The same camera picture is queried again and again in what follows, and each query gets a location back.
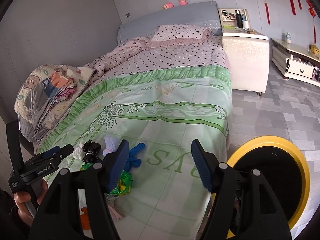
gray tile floor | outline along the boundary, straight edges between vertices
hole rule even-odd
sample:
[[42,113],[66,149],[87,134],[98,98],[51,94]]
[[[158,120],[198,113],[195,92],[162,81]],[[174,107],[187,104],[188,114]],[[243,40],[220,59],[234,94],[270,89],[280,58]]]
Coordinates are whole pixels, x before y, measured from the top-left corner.
[[311,174],[310,196],[303,215],[292,229],[297,236],[320,204],[320,87],[284,80],[271,63],[266,92],[233,90],[233,124],[230,133],[231,156],[242,144],[262,135],[290,140],[305,155]]

black bottle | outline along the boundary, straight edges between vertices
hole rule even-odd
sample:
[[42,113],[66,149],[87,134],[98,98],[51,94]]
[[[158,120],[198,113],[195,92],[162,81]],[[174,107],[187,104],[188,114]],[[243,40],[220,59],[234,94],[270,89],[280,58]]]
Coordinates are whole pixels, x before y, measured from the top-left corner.
[[242,16],[240,14],[240,10],[236,10],[236,19],[237,19],[238,28],[243,28]]

yellow ring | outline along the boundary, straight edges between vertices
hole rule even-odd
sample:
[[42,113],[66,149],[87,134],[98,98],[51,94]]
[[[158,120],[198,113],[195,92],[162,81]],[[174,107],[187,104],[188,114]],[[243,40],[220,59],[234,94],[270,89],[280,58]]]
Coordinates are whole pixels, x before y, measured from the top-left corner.
[[307,161],[300,150],[290,141],[278,136],[261,136],[252,139],[236,150],[227,164],[233,167],[246,153],[260,147],[271,146],[284,150],[297,163],[302,177],[302,193],[297,210],[289,220],[289,228],[292,229],[302,215],[310,193],[310,172]]

polka dot pillow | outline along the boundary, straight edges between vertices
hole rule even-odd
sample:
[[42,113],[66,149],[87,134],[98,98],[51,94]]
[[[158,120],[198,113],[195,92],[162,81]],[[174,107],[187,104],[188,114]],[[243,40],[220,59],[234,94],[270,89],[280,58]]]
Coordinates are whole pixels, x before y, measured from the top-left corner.
[[184,24],[161,25],[149,45],[158,48],[177,44],[201,44],[207,41],[210,35],[210,29],[200,26]]

drawer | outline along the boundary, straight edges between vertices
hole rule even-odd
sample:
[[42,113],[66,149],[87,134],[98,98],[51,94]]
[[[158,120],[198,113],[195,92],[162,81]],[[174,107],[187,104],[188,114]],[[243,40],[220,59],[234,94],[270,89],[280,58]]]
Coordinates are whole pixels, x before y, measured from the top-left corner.
[[286,71],[292,74],[296,74],[311,79],[313,77],[315,68],[301,61],[287,58]]

